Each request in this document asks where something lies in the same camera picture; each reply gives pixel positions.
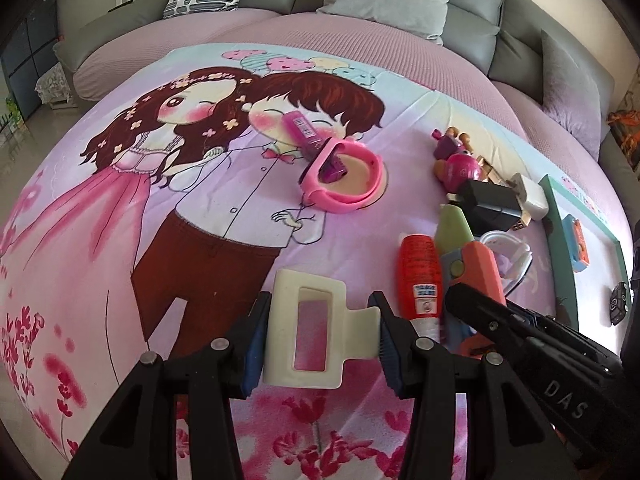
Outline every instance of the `cartoon couple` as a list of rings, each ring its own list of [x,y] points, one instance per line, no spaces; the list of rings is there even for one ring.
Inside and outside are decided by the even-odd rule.
[[[295,109],[344,138],[380,126],[385,107],[333,74],[261,78],[224,66],[143,95],[81,153],[95,173],[9,247],[5,310],[13,317],[28,304],[49,317],[74,334],[79,365],[106,366],[118,382],[176,298],[187,303],[171,357],[223,335],[250,309],[281,249],[322,236],[325,213],[302,205],[298,186],[307,162],[282,123]],[[184,197],[134,268],[152,185]]]

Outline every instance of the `sofa armrest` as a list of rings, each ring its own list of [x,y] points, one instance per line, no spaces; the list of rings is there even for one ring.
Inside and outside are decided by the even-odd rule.
[[[607,134],[600,147],[598,163],[616,190],[633,231],[640,220],[640,182],[611,133]]]
[[[136,0],[93,20],[79,30],[66,35],[54,46],[60,63],[75,73],[82,63],[104,44],[162,18],[169,0]]]

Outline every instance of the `red bottle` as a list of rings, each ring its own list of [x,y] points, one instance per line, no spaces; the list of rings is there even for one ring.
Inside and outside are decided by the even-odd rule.
[[[409,235],[402,240],[397,283],[400,315],[412,322],[418,336],[440,342],[442,271],[431,237]]]

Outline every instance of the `red bow tie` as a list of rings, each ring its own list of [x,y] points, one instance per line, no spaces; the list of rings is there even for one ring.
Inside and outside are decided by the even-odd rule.
[[[293,164],[296,160],[296,156],[291,153],[283,153],[279,154],[272,148],[267,148],[262,152],[262,158],[277,158],[282,162],[286,162],[287,164]]]

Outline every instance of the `gray cabinet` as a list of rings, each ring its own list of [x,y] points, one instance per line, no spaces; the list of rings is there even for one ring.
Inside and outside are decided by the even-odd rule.
[[[56,3],[40,0],[0,54],[7,85],[25,119],[41,104],[35,91],[36,82],[58,62],[53,53],[57,41]]]

